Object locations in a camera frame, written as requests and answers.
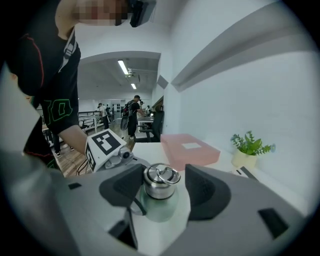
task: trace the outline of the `blue flower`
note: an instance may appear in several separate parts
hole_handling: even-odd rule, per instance
[[[273,144],[271,145],[270,151],[271,151],[272,153],[274,153],[274,152],[276,151],[276,144],[273,143]]]

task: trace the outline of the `potted plant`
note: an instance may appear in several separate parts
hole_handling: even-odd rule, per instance
[[[234,134],[231,141],[237,148],[231,160],[235,167],[244,166],[253,170],[259,155],[276,151],[275,144],[263,146],[261,139],[255,140],[251,131],[246,132],[244,138],[240,137],[239,134]]]

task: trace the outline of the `white label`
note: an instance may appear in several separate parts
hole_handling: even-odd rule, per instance
[[[184,146],[186,150],[201,148],[201,146],[198,143],[185,143],[182,144],[182,146]]]

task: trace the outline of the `vr headset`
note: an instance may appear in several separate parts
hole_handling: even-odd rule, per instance
[[[148,22],[157,4],[155,0],[127,0],[127,2],[129,6],[128,13],[131,14],[130,25],[133,28]],[[122,19],[115,21],[115,25],[120,26],[128,18],[127,14],[124,14]]]

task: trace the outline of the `office chair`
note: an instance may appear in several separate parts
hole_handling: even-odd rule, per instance
[[[162,133],[162,126],[164,122],[165,112],[158,111],[154,114],[154,120],[151,126],[151,129],[148,129],[147,125],[138,125],[141,127],[140,133],[146,133],[146,138],[135,138],[136,143],[152,143],[160,142],[160,136]]]

